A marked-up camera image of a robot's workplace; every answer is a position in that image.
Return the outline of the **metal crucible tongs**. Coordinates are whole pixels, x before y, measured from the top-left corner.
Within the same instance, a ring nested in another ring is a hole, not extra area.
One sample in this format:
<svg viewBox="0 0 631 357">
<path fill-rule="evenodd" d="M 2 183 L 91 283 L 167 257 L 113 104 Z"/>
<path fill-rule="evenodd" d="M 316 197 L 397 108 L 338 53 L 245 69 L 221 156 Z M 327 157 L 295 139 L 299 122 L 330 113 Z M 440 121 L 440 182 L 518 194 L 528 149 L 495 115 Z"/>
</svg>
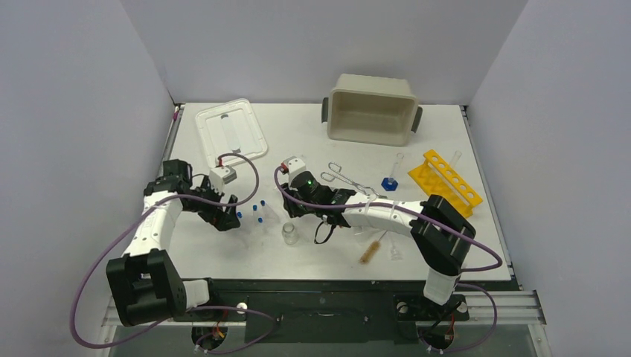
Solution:
<svg viewBox="0 0 631 357">
<path fill-rule="evenodd" d="M 354 181 L 353 179 L 344 175 L 342 173 L 341 165 L 331 161 L 328 163 L 327 167 L 328 171 L 322 171 L 320 173 L 320 177 L 326 182 L 331 183 L 335 180 L 338 180 L 352 186 L 355 190 L 366 196 L 376 196 L 379 199 L 387 198 L 387 196 L 385 195 L 378 194 L 378 192 L 374 188 L 360 184 L 359 182 Z"/>
</svg>

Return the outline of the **beige plastic tub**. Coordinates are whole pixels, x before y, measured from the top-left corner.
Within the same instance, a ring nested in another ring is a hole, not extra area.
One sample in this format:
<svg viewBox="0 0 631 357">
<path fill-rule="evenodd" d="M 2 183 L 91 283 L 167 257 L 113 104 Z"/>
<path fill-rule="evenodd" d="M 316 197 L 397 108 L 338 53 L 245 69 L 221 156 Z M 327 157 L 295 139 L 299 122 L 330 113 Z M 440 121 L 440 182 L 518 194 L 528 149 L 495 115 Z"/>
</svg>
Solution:
<svg viewBox="0 0 631 357">
<path fill-rule="evenodd" d="M 422 114 L 407 80 L 341 74 L 322 101 L 321 122 L 331 140 L 404 147 Z"/>
</svg>

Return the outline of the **yellow test tube rack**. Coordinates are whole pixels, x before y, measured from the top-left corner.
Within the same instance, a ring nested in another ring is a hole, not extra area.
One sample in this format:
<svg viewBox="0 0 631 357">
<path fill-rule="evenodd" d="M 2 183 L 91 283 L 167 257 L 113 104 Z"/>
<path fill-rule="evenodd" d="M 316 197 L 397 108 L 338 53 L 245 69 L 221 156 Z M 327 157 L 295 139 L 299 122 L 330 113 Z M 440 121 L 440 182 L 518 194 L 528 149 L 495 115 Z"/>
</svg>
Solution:
<svg viewBox="0 0 631 357">
<path fill-rule="evenodd" d="M 483 202 L 481 196 L 433 149 L 423 154 L 424 162 L 408 172 L 409 177 L 427 195 L 445 198 L 463 217 Z"/>
</svg>

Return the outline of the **large clear test tube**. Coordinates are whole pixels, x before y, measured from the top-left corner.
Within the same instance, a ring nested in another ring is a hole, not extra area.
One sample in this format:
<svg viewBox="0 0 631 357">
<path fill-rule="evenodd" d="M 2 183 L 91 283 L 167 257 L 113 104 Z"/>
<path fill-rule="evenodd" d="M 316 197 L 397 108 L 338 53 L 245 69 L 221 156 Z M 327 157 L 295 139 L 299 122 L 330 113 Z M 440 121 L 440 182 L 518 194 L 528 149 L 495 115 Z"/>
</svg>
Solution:
<svg viewBox="0 0 631 357">
<path fill-rule="evenodd" d="M 451 159 L 449 160 L 449 167 L 450 167 L 451 169 L 455 169 L 455 168 L 456 168 L 456 166 L 457 166 L 457 164 L 458 164 L 458 162 L 459 162 L 459 160 L 460 160 L 461 156 L 462 156 L 462 152 L 461 152 L 461 151 L 456 150 L 456 151 L 454 152 L 453 156 L 452 156 L 452 157 L 451 157 Z"/>
</svg>

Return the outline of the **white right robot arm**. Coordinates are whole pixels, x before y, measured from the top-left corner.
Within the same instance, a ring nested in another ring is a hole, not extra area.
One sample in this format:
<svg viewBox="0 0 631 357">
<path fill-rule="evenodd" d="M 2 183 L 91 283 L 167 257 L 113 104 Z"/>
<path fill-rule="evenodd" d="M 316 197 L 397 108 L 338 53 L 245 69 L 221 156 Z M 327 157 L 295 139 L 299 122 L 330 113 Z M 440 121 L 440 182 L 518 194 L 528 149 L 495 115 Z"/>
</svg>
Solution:
<svg viewBox="0 0 631 357">
<path fill-rule="evenodd" d="M 314 215 L 333 228 L 375 228 L 413 239 L 429 267 L 419 299 L 421 311 L 437 318 L 448 310 L 476 231 L 445 198 L 377 199 L 320 184 L 309 171 L 279 188 L 292 218 Z"/>
</svg>

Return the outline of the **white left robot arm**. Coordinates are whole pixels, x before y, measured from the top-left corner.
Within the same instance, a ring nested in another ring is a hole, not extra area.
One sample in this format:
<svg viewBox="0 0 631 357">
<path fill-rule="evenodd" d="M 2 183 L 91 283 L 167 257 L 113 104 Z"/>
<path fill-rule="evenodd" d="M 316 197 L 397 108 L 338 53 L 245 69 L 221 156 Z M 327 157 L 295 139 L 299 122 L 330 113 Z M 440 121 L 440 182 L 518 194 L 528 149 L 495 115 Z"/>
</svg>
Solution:
<svg viewBox="0 0 631 357">
<path fill-rule="evenodd" d="M 183 160 L 164 161 L 162 174 L 144 189 L 144 219 L 120 258 L 106 265 L 106 276 L 118 317 L 126 327 L 162 321 L 193 309 L 202 319 L 216 318 L 220 296 L 206 279 L 183 280 L 167 253 L 176 221 L 195 213 L 218 231 L 239 228 L 235 204 L 222 203 L 224 186 L 235 180 L 230 166 L 218 166 L 193 186 L 193 168 Z"/>
</svg>

